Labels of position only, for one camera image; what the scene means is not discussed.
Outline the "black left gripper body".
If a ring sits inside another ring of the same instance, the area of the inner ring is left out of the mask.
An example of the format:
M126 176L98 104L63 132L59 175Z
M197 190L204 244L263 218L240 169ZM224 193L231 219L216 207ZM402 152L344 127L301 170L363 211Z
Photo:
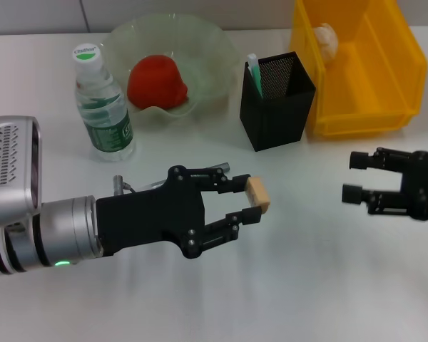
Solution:
M188 258L200 255L190 247L189 231L205 226L201 191L191 169L176 165L158 188L96 200L98 238L107 257L122 249L154 242L172 242Z

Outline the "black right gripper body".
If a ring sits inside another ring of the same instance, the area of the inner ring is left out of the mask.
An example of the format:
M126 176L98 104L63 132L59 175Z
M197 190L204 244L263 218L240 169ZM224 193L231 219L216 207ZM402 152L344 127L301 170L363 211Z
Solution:
M408 199L407 215L428 220L428 152L415 151L402 173L401 192Z

